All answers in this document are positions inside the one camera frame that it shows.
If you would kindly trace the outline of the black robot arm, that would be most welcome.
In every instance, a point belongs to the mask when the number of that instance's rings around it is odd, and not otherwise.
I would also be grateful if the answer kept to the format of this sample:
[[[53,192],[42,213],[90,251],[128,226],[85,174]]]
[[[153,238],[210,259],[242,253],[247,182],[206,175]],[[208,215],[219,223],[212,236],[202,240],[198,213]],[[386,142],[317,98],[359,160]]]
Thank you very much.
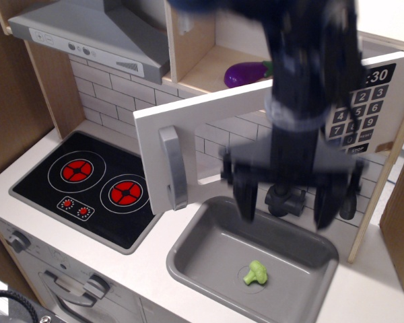
[[[314,222],[330,226],[355,207],[365,163],[322,137],[332,107],[349,107],[366,70],[358,46],[353,1],[172,1],[179,11],[227,9],[260,22],[272,61],[273,85],[265,102],[269,135],[223,152],[221,176],[233,187],[238,212],[255,216],[258,186],[316,188]]]

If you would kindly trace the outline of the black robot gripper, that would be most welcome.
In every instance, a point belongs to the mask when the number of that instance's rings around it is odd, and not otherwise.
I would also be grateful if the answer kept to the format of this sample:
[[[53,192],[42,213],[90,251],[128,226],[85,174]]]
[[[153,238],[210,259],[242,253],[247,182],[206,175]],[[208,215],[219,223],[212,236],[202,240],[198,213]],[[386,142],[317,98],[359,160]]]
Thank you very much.
[[[316,189],[314,222],[326,229],[347,196],[351,178],[360,180],[368,163],[328,143],[319,130],[285,131],[273,127],[250,143],[237,143],[221,152],[221,178],[233,184],[239,214],[253,222],[259,183],[309,186]]]

